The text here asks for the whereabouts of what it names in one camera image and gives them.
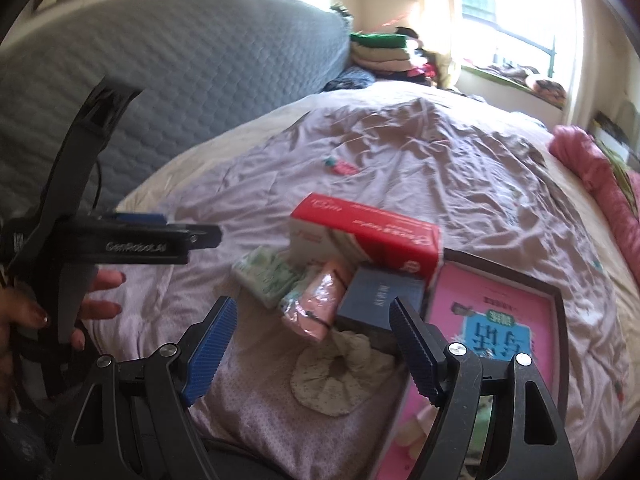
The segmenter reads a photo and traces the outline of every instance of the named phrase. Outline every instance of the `fingernail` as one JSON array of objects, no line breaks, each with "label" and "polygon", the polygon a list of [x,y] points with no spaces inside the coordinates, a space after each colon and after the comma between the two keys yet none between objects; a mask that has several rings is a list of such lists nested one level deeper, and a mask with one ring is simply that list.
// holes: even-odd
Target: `fingernail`
[{"label": "fingernail", "polygon": [[39,306],[31,306],[30,316],[37,329],[44,328],[49,324],[49,317],[47,317],[47,313]]}]

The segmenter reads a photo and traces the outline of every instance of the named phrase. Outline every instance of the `silver bolt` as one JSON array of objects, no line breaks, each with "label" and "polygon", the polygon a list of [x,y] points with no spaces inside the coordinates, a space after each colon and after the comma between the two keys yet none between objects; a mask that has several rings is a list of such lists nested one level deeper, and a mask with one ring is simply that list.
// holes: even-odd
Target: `silver bolt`
[{"label": "silver bolt", "polygon": [[457,356],[464,355],[466,354],[466,346],[464,346],[462,343],[451,343],[449,345],[449,352]]},{"label": "silver bolt", "polygon": [[173,343],[167,343],[166,345],[162,345],[160,347],[160,355],[162,357],[171,357],[172,355],[175,355],[177,351],[178,347]]},{"label": "silver bolt", "polygon": [[101,355],[98,357],[98,360],[95,362],[98,368],[106,368],[111,364],[111,356],[110,355]]},{"label": "silver bolt", "polygon": [[518,354],[516,355],[516,361],[519,365],[529,366],[531,364],[531,357],[528,354]]}]

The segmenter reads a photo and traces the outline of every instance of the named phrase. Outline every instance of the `red box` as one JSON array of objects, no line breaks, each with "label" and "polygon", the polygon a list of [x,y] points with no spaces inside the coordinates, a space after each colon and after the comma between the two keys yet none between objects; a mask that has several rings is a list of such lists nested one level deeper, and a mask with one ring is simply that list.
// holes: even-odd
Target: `red box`
[{"label": "red box", "polygon": [[290,260],[300,266],[331,259],[351,270],[370,262],[431,283],[442,260],[436,225],[356,202],[312,193],[289,219]]}]

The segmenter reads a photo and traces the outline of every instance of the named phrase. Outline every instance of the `cream bed sheet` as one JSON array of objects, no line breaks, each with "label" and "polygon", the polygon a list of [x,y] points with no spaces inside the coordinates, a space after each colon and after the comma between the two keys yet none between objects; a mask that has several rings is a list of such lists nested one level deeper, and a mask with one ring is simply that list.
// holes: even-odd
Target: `cream bed sheet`
[{"label": "cream bed sheet", "polygon": [[[118,209],[153,211],[158,201],[172,190],[279,134],[315,108],[341,107],[347,104],[384,106],[409,101],[419,96],[428,96],[431,101],[439,104],[445,104],[446,100],[452,98],[450,94],[430,88],[393,81],[377,82],[364,90],[335,91],[308,96],[179,155],[127,196]],[[482,114],[482,107],[486,106],[464,97],[459,99],[466,99],[469,107],[478,107],[479,114]],[[596,247],[600,263],[614,285],[618,320],[630,362],[628,376],[622,381],[624,428],[621,428],[620,435],[624,437],[616,443],[619,447],[640,416],[640,293],[598,205],[588,195],[579,179],[546,150],[550,134],[536,128],[535,131],[539,131],[539,134],[532,136],[532,130],[523,128],[523,131],[528,132],[527,139],[543,153],[553,181],[571,199],[580,214]]]}]

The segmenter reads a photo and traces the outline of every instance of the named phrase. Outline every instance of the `blue box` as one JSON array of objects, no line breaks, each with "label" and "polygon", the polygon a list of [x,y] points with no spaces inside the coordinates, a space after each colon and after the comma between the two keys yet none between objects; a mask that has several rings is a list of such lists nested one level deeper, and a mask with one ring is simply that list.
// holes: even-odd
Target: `blue box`
[{"label": "blue box", "polygon": [[372,348],[397,356],[396,337],[389,326],[389,304],[400,296],[424,317],[424,289],[424,280],[414,274],[361,266],[342,298],[334,326],[364,334]]}]

